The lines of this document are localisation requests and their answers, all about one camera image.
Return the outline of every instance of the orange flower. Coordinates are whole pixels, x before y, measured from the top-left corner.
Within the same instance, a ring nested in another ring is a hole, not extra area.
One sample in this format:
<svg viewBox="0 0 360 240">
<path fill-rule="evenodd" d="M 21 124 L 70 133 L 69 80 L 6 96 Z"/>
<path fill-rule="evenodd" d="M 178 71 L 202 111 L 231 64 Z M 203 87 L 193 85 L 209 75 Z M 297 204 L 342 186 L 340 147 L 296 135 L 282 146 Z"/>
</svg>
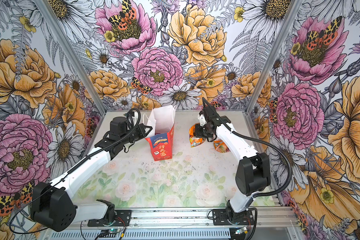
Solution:
<svg viewBox="0 0 360 240">
<path fill-rule="evenodd" d="M 265 117 L 258 117 L 254 120 L 254 128 L 256 129 L 257 135 L 259 136 L 260 140 L 269 142 L 269 120 Z M 268 146 L 263 145 L 264 151 L 267 149 Z"/>
<path fill-rule="evenodd" d="M 198 65 L 188 69 L 188 72 L 184 74 L 188 77 L 189 81 L 196 82 L 193 89 L 201 89 L 201 95 L 199 98 L 199 105 L 202 105 L 203 98 L 212 101 L 224 89 L 224 83 L 228 83 L 228 78 L 225 75 L 225 68 L 217 70 L 216 68 L 210 68 L 207 70 L 206 66 Z"/>
<path fill-rule="evenodd" d="M 345 115 L 344 125 L 336 135 L 328 136 L 334 154 L 341 158 L 341 169 L 350 181 L 360 184 L 360 76 L 346 81 L 342 89 L 342 106 L 336 110 Z"/>
<path fill-rule="evenodd" d="M 59 88 L 59 97 L 52 96 L 48 98 L 43 108 L 44 123 L 52 126 L 61 126 L 65 131 L 69 122 L 76 124 L 76 130 L 84 136 L 86 120 L 84 113 L 84 105 L 77 98 L 68 84 L 64 85 L 64 89 Z"/>
<path fill-rule="evenodd" d="M 291 197 L 304 213 L 310 214 L 317 221 L 325 215 L 325 227 L 332 228 L 343 218 L 349 218 L 350 225 L 346 233 L 353 232 L 357 228 L 356 221 L 360 220 L 360 202 L 351 196 L 354 192 L 348 182 L 341 181 L 344 174 L 341 163 L 325 147 L 310 146 L 308 151 L 308 164 L 303 170 L 308 185 L 305 189 L 298 185 L 298 190 L 290 192 Z"/>
<path fill-rule="evenodd" d="M 154 108 L 161 107 L 161 104 L 153 98 L 147 98 L 146 96 L 142 95 L 141 98 L 137 98 L 137 103 L 132 103 L 132 108 L 140 108 L 146 110 L 152 110 Z"/>
<path fill-rule="evenodd" d="M 232 86 L 232 97 L 237 98 L 240 97 L 245 98 L 246 96 L 251 96 L 259 81 L 260 72 L 255 72 L 254 74 L 247 74 L 238 79 L 239 84 Z M 271 77 L 267 77 L 267 81 L 264 84 L 264 87 L 261 89 L 261 93 L 257 102 L 260 104 L 262 108 L 268 103 L 268 100 L 271 98 Z"/>
<path fill-rule="evenodd" d="M 172 16 L 168 34 L 176 40 L 173 45 L 184 46 L 188 51 L 187 63 L 210 67 L 224 55 L 227 33 L 223 32 L 223 28 L 207 37 L 200 36 L 214 21 L 214 17 L 205 15 L 203 9 L 191 4 L 187 5 L 187 15 L 176 12 Z"/>
<path fill-rule="evenodd" d="M 18 60 L 15 60 L 14 49 L 17 47 L 11 40 L 0 41 L 0 104 L 14 94 L 27 99 L 31 108 L 38 108 L 45 98 L 56 93 L 55 74 L 36 49 L 26 46 L 25 65 L 16 76 Z"/>
<path fill-rule="evenodd" d="M 130 94 L 129 87 L 127 87 L 128 83 L 111 71 L 93 71 L 89 74 L 89 78 L 101 99 L 107 96 L 117 100 Z M 85 95 L 90 98 L 87 90 L 85 90 Z"/>
</svg>

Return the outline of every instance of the snack package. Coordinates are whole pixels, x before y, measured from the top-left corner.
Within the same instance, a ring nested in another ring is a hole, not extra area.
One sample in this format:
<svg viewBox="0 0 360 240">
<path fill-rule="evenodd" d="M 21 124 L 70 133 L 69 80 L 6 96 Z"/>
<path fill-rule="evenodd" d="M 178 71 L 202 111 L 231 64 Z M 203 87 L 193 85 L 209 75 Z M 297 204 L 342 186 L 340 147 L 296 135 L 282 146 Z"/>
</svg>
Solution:
<svg viewBox="0 0 360 240">
<path fill-rule="evenodd" d="M 151 126 L 152 131 L 145 138 L 149 142 L 154 161 L 172 158 L 173 128 L 176 109 L 172 105 L 154 108 L 144 125 Z"/>
<path fill-rule="evenodd" d="M 229 148 L 220 138 L 217 138 L 215 141 L 213 141 L 213 146 L 215 147 L 215 150 L 218 152 L 221 153 L 230 152 Z"/>
<path fill-rule="evenodd" d="M 189 142 L 191 143 L 191 147 L 196 147 L 199 146 L 200 144 L 202 144 L 203 142 L 205 142 L 205 138 L 200 138 L 200 137 L 195 137 L 193 134 L 195 132 L 195 125 L 194 124 L 190 129 L 189 129 Z"/>
</svg>

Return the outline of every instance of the table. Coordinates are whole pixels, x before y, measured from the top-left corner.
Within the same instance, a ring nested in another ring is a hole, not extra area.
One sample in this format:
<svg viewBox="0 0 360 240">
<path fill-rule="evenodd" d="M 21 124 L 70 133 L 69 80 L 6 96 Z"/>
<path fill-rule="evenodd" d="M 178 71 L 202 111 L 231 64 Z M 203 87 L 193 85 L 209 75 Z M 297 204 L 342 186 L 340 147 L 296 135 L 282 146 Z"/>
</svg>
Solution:
<svg viewBox="0 0 360 240">
<path fill-rule="evenodd" d="M 124 113 L 108 112 L 94 143 L 109 130 L 110 121 Z M 226 115 L 237 132 L 250 135 L 241 112 L 219 114 Z M 238 161 L 230 152 L 216 151 L 211 142 L 190 147 L 188 130 L 198 122 L 197 115 L 197 111 L 176 112 L 172 159 L 155 162 L 148 142 L 142 139 L 91 176 L 73 201 L 80 204 L 104 199 L 115 204 L 115 208 L 225 207 L 238 190 L 235 183 Z M 258 197 L 252 205 L 275 204 L 272 197 Z"/>
</svg>

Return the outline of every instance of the floral table mat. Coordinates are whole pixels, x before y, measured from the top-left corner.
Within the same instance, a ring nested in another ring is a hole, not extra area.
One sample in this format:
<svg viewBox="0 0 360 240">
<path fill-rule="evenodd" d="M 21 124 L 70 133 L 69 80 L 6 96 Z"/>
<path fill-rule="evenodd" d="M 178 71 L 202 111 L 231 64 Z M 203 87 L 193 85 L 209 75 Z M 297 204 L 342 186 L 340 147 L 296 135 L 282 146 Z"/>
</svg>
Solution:
<svg viewBox="0 0 360 240">
<path fill-rule="evenodd" d="M 122 114 L 107 113 L 95 142 L 109 130 L 110 121 Z M 176 113 L 171 160 L 155 162 L 148 142 L 140 140 L 128 153 L 120 152 L 91 176 L 77 191 L 74 202 L 104 199 L 117 208 L 224 207 L 238 190 L 238 161 L 230 152 L 216 151 L 210 142 L 190 147 L 188 130 L 198 121 L 197 114 Z M 241 112 L 227 111 L 223 115 L 238 132 L 249 135 Z M 274 202 L 272 197 L 258 197 L 253 205 L 274 206 Z"/>
</svg>

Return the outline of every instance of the paper bag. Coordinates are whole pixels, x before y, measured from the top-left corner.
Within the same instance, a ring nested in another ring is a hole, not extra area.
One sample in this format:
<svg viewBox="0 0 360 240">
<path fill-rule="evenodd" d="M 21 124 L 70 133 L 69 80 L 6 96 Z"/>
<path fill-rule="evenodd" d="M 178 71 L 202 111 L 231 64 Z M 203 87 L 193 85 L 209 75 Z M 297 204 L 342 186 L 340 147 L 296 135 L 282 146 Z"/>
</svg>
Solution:
<svg viewBox="0 0 360 240">
<path fill-rule="evenodd" d="M 173 126 L 176 109 L 172 105 L 154 108 L 144 125 L 151 126 L 152 131 L 145 138 L 149 142 L 155 161 L 172 158 Z"/>
</svg>

